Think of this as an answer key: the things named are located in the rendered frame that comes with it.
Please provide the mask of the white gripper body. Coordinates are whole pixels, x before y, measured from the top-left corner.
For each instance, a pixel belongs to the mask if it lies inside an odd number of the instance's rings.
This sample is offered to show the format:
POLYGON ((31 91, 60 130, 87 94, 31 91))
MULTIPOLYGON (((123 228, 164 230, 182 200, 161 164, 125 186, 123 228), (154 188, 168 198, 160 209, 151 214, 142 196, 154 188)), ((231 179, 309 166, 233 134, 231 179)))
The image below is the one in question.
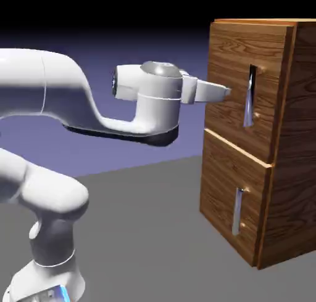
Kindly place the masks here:
POLYGON ((226 96, 227 88, 221 84, 198 80, 196 86, 195 102, 222 102, 226 96))

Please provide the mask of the brown wooden cabinet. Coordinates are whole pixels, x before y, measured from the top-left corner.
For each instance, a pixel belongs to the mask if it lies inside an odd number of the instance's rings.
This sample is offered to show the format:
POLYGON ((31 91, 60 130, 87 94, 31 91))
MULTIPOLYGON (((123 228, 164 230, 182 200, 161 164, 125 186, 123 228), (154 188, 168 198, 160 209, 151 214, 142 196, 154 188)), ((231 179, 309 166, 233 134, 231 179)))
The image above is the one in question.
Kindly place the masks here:
POLYGON ((263 269, 316 250, 316 19, 214 22, 294 26, 255 266, 263 269))

